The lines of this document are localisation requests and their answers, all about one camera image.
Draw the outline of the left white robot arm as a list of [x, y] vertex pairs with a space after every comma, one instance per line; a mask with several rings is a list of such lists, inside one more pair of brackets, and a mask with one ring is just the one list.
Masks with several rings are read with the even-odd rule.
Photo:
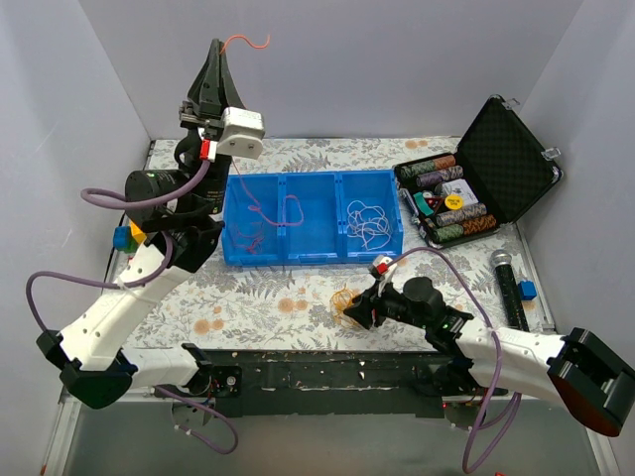
[[90, 204], [123, 211], [145, 236], [94, 304], [63, 329], [44, 328], [36, 341], [68, 392], [92, 409], [134, 388], [172, 386], [198, 397], [213, 385], [212, 366], [193, 344], [139, 349], [126, 342], [212, 256], [224, 227], [219, 214], [232, 162], [261, 153], [264, 121], [244, 106], [226, 48], [224, 41], [211, 42], [181, 105], [187, 133], [175, 148], [176, 167], [132, 172], [119, 193], [87, 188], [80, 194]]

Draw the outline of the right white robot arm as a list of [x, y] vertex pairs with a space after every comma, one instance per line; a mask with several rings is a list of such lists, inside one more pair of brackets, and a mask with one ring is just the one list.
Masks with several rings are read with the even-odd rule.
[[430, 279], [408, 280], [400, 291], [375, 283], [344, 311], [366, 329], [387, 318], [422, 328], [446, 356], [463, 359], [448, 372], [461, 394], [481, 387], [506, 389], [561, 404], [587, 428], [621, 433], [634, 406], [634, 370], [594, 333], [531, 333], [485, 322], [444, 302]]

